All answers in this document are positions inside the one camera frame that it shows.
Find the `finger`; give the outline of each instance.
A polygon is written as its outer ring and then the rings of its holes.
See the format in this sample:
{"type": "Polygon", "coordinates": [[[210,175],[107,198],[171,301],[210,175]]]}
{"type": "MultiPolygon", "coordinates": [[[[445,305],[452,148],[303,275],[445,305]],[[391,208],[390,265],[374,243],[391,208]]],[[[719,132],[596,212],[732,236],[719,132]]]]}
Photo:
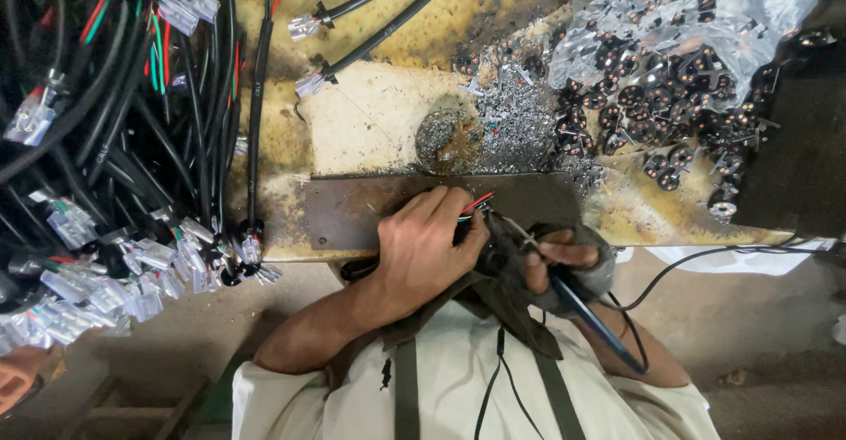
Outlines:
{"type": "Polygon", "coordinates": [[[438,208],[431,215],[435,223],[443,223],[450,227],[458,224],[461,212],[468,204],[473,202],[473,196],[460,187],[453,187],[441,200],[438,208]]]}
{"type": "Polygon", "coordinates": [[[393,215],[393,217],[394,217],[394,218],[396,218],[397,220],[403,220],[403,219],[405,219],[405,218],[408,216],[408,214],[409,214],[409,213],[410,213],[410,212],[411,212],[411,211],[412,211],[415,207],[417,207],[417,206],[418,206],[418,204],[419,204],[422,200],[429,198],[429,196],[430,196],[430,193],[429,193],[429,191],[427,191],[427,192],[421,192],[421,193],[419,193],[417,196],[412,197],[412,198],[411,198],[411,200],[409,200],[409,201],[405,204],[405,206],[403,206],[403,208],[402,208],[402,209],[398,210],[398,211],[397,211],[397,213],[395,213],[395,214],[393,215]]]}
{"type": "Polygon", "coordinates": [[[576,268],[591,268],[599,262],[597,247],[583,247],[577,245],[559,245],[541,242],[541,253],[552,262],[576,268]]]}
{"type": "Polygon", "coordinates": [[[570,245],[573,240],[573,231],[570,229],[559,230],[557,232],[548,233],[538,239],[539,242],[549,242],[550,244],[570,245]]]}
{"type": "Polygon", "coordinates": [[[530,252],[523,260],[523,273],[526,278],[526,288],[532,294],[543,294],[549,288],[546,263],[535,252],[530,252]]]}
{"type": "Polygon", "coordinates": [[[428,193],[429,197],[421,200],[419,204],[417,204],[417,206],[408,213],[408,217],[423,221],[428,220],[432,212],[438,208],[438,205],[448,193],[449,188],[447,186],[439,185],[435,187],[428,193]]]}
{"type": "Polygon", "coordinates": [[[468,260],[472,259],[473,264],[475,264],[476,259],[479,258],[479,252],[481,252],[481,249],[490,237],[491,232],[485,225],[485,217],[477,209],[473,212],[473,217],[471,218],[470,231],[464,236],[464,240],[454,247],[454,250],[458,251],[462,257],[467,257],[468,260]]]}

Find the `bundle of cables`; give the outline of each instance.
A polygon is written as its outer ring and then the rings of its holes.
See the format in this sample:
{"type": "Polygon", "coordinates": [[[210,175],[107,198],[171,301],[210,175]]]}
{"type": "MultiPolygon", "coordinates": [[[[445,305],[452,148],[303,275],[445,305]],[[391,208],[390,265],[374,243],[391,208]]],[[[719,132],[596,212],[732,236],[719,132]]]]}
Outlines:
{"type": "Polygon", "coordinates": [[[224,209],[245,64],[235,0],[4,11],[0,355],[144,321],[185,283],[274,283],[224,209]]]}

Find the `metal plate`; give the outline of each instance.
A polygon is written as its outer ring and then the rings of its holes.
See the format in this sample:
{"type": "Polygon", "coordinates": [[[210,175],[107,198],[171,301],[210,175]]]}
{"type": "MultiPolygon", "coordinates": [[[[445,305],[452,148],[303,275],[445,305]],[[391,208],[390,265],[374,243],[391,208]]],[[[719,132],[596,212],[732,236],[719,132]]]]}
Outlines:
{"type": "Polygon", "coordinates": [[[478,196],[493,191],[491,206],[526,228],[536,222],[570,226],[580,219],[576,189],[567,174],[318,179],[303,186],[312,249],[378,249],[379,221],[438,185],[463,187],[478,196]]]}

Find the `clear plastic bag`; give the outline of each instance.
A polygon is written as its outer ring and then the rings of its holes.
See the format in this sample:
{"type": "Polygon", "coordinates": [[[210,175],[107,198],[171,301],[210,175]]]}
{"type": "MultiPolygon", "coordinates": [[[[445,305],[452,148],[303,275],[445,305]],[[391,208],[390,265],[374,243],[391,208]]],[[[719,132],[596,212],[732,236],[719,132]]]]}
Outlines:
{"type": "Polygon", "coordinates": [[[567,78],[595,84],[600,42],[597,31],[639,41],[642,49],[666,55],[710,45],[737,84],[733,100],[713,103],[715,109],[736,107],[746,97],[758,67],[770,62],[776,46],[797,31],[817,0],[716,0],[702,16],[701,0],[573,0],[575,15],[567,35],[549,64],[549,85],[561,89],[567,78]]]}

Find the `blue tool handle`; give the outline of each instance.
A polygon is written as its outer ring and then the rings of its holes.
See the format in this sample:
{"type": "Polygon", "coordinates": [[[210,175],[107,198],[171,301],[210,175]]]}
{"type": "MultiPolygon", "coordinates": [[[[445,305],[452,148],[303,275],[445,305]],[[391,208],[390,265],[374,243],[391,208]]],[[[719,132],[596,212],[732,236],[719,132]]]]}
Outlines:
{"type": "Polygon", "coordinates": [[[558,298],[561,299],[564,303],[566,303],[570,308],[579,315],[579,317],[585,321],[585,323],[590,327],[590,329],[599,336],[605,344],[614,351],[614,354],[617,355],[628,367],[632,370],[637,372],[640,375],[645,375],[649,372],[649,369],[644,365],[640,364],[637,359],[629,352],[623,343],[620,342],[620,339],[617,336],[614,336],[614,333],[608,329],[608,326],[605,326],[597,315],[593,314],[593,311],[585,305],[585,303],[579,299],[578,296],[573,292],[573,290],[565,283],[565,280],[573,280],[575,279],[573,274],[570,273],[569,269],[563,265],[552,265],[549,266],[549,284],[553,286],[555,293],[558,294],[558,298]]]}

